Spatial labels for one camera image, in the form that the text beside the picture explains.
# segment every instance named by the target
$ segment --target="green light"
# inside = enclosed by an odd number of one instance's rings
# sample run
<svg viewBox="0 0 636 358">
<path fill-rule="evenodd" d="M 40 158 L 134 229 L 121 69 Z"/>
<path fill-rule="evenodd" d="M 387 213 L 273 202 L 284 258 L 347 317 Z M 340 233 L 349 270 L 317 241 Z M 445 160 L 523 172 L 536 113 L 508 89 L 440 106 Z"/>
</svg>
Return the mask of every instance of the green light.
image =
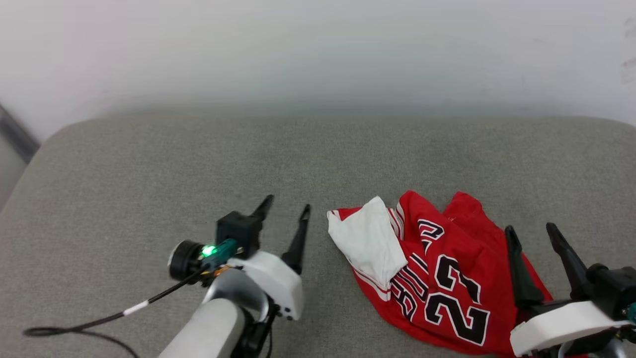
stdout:
<svg viewBox="0 0 636 358">
<path fill-rule="evenodd" d="M 212 255 L 214 252 L 216 252 L 216 247 L 212 245 L 207 245 L 207 246 L 204 246 L 203 249 L 201 250 L 201 255 L 203 257 L 208 257 Z"/>
</svg>

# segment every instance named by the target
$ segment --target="red garment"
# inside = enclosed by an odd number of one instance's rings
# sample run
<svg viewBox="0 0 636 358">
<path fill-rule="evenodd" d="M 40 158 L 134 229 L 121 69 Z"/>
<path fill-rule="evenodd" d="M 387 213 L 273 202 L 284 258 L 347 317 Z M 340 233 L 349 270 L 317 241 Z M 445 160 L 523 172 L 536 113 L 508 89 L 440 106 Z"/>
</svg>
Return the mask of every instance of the red garment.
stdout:
<svg viewBox="0 0 636 358">
<path fill-rule="evenodd" d="M 341 209 L 343 222 L 360 208 Z M 465 354 L 514 357 L 509 337 L 515 307 L 504 232 L 481 203 L 458 192 L 443 214 L 408 191 L 389 209 L 407 265 L 391 280 L 390 298 L 354 276 L 383 319 L 424 342 Z M 526 267 L 546 300 L 552 297 L 530 262 Z"/>
</svg>

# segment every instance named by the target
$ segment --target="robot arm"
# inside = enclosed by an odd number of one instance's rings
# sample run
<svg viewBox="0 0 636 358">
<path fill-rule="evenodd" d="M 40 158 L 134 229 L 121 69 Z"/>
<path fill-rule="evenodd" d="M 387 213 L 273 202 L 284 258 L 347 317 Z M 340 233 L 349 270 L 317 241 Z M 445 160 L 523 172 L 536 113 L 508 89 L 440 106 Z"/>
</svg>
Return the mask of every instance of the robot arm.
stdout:
<svg viewBox="0 0 636 358">
<path fill-rule="evenodd" d="M 554 251 L 560 256 L 572 290 L 570 299 L 543 302 L 523 263 L 515 230 L 506 228 L 517 326 L 510 343 L 517 356 L 563 357 L 595 353 L 625 357 L 622 340 L 634 339 L 636 270 L 587 268 L 557 226 L 546 225 Z"/>
<path fill-rule="evenodd" d="M 300 319 L 304 305 L 300 273 L 310 207 L 303 210 L 289 250 L 279 258 L 259 249 L 258 235 L 272 201 L 273 196 L 268 196 L 248 217 L 233 211 L 219 220 L 216 246 L 184 241 L 174 249 L 169 259 L 171 277 L 183 280 L 209 265 L 197 281 L 190 282 L 201 282 L 208 289 L 160 358 L 257 357 L 275 317 Z"/>
</svg>

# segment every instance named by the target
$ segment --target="red jersey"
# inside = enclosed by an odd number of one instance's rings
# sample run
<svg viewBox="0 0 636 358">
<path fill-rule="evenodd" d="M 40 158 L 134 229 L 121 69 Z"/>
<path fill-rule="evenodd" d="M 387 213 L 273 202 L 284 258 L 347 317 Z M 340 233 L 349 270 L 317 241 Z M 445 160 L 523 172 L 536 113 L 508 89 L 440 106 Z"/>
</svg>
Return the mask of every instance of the red jersey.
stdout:
<svg viewBox="0 0 636 358">
<path fill-rule="evenodd" d="M 514 357 L 506 238 L 475 198 L 458 192 L 440 213 L 409 191 L 395 209 L 376 197 L 362 208 L 330 211 L 328 219 L 329 234 L 384 320 L 433 345 Z"/>
</svg>

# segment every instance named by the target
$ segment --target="clothing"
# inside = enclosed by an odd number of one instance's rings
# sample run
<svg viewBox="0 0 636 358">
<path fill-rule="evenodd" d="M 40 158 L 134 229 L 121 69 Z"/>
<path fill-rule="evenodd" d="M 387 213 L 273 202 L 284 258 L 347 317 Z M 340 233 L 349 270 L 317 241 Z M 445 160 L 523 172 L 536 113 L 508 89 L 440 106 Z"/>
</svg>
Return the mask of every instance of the clothing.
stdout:
<svg viewBox="0 0 636 358">
<path fill-rule="evenodd" d="M 506 238 L 479 201 L 458 192 L 440 213 L 408 191 L 395 209 L 376 197 L 327 216 L 329 234 L 384 320 L 433 345 L 514 357 L 509 337 L 517 309 Z"/>
</svg>

